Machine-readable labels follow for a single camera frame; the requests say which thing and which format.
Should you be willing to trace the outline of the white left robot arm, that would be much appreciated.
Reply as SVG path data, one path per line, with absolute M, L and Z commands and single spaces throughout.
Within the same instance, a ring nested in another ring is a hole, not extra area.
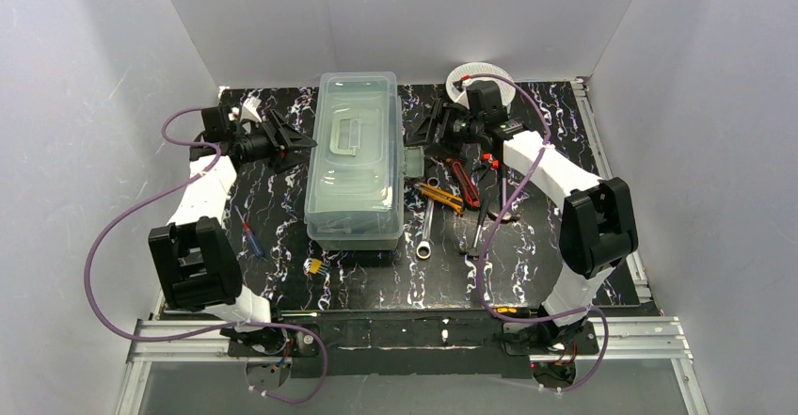
M 251 329 L 272 320 L 270 302 L 244 283 L 223 223 L 243 164 L 262 161 L 282 173 L 308 161 L 316 141 L 274 109 L 236 114 L 222 106 L 200 110 L 203 129 L 188 143 L 189 183 L 166 226 L 148 245 L 163 295 L 172 309 L 212 314 Z

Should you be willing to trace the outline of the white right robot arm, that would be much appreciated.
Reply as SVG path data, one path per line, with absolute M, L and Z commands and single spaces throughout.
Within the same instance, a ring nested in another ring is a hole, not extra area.
M 551 293 L 530 324 L 569 327 L 593 308 L 603 282 L 638 248 L 630 188 L 618 177 L 603 179 L 571 162 L 551 144 L 551 130 L 535 131 L 511 116 L 501 86 L 525 92 L 511 79 L 496 74 L 467 74 L 454 88 L 468 99 L 462 106 L 436 99 L 419 126 L 407 135 L 409 146 L 457 156 L 476 144 L 523 178 L 502 210 L 533 184 L 560 211 L 559 253 L 562 269 Z

